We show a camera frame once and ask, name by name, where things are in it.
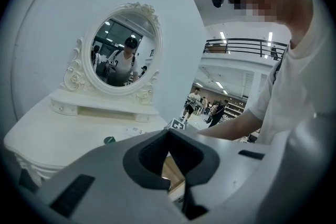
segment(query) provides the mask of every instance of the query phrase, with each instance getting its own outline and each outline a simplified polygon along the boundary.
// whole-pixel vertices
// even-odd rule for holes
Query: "oval mirror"
[[[137,12],[120,12],[98,29],[91,45],[91,65],[100,80],[124,87],[144,76],[154,50],[151,23]]]

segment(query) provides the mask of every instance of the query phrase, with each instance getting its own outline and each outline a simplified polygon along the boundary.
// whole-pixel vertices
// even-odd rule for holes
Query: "ornate mirror frame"
[[[132,83],[125,87],[112,87],[110,85],[107,85],[103,81],[101,81],[98,76],[95,74],[92,65],[91,65],[91,45],[92,41],[95,38],[95,35],[97,31],[100,29],[100,27],[108,21],[113,15],[117,15],[121,12],[134,12],[138,13],[142,16],[144,16],[150,24],[153,26],[154,34],[155,34],[155,44],[156,48],[154,51],[154,57],[151,62],[151,65],[149,69],[146,71],[146,73],[143,75],[141,79],[139,79],[137,82]],[[87,32],[83,39],[83,69],[85,74],[88,77],[88,80],[90,83],[98,90],[110,94],[110,95],[126,95],[133,92],[136,92],[140,88],[142,88],[144,85],[146,85],[153,76],[158,71],[158,66],[160,63],[160,57],[161,57],[161,51],[162,51],[162,34],[161,34],[161,28],[159,21],[157,19],[157,16],[154,14],[155,10],[153,6],[144,4],[140,5],[139,2],[134,4],[125,4],[115,7],[113,10],[111,10],[107,16],[103,18],[99,18],[96,23],[90,28],[90,31]]]
[[[101,81],[91,64],[91,46],[100,27],[113,15],[134,12],[144,16],[152,25],[156,48],[151,65],[137,82],[125,87],[113,87]],[[66,70],[60,89],[49,95],[51,109],[65,115],[77,115],[80,106],[136,114],[137,121],[150,121],[157,115],[152,107],[153,80],[158,75],[162,56],[162,32],[151,5],[128,3],[116,6],[100,16],[83,38],[77,40],[75,56]]]

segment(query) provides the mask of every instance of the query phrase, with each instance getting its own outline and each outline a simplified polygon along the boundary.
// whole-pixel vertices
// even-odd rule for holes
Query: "white t-shirt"
[[[201,96],[199,95],[199,94],[195,94],[195,93],[191,93],[191,94],[189,94],[188,95],[188,97],[189,97],[189,99],[191,99],[192,101],[198,101],[198,102],[200,102],[200,100],[201,100]],[[195,109],[195,107],[196,107],[196,102],[191,102],[190,103],[190,106],[193,108],[193,109]]]
[[[97,65],[99,65],[101,62],[101,56],[98,52],[96,52],[96,59],[95,59],[95,63],[93,65],[93,70],[96,72],[97,70]]]
[[[270,144],[275,134],[291,130],[316,112],[335,109],[334,33],[324,2],[313,0],[313,18],[306,35],[295,49],[288,48],[276,81],[272,83],[274,66],[249,108],[263,121],[257,143]]]
[[[117,52],[118,52],[118,50],[115,50],[111,54],[111,56],[107,60],[107,63],[110,60],[113,60],[113,57],[114,57],[114,55],[117,54]],[[114,60],[118,61],[118,64],[116,66],[118,73],[129,73],[131,71],[133,56],[131,56],[129,59],[125,59],[124,52],[122,51],[116,56],[116,58]],[[137,59],[135,59],[134,65],[133,65],[133,75],[135,75],[135,73],[138,74],[138,61],[137,61]]]

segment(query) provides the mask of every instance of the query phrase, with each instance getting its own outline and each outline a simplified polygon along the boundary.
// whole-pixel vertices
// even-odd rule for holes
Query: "wooden panel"
[[[178,186],[184,183],[184,176],[175,164],[172,156],[167,157],[163,164],[162,177],[166,177],[172,182],[169,192],[174,191]]]

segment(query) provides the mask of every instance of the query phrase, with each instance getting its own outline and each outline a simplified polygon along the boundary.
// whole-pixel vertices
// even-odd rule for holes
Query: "white table surface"
[[[149,123],[136,122],[129,115],[83,109],[78,116],[56,113],[46,97],[26,113],[4,139],[7,149],[39,167],[60,169],[88,151],[104,145],[104,138],[130,138],[126,128],[145,132],[163,129],[167,123],[157,116]]]

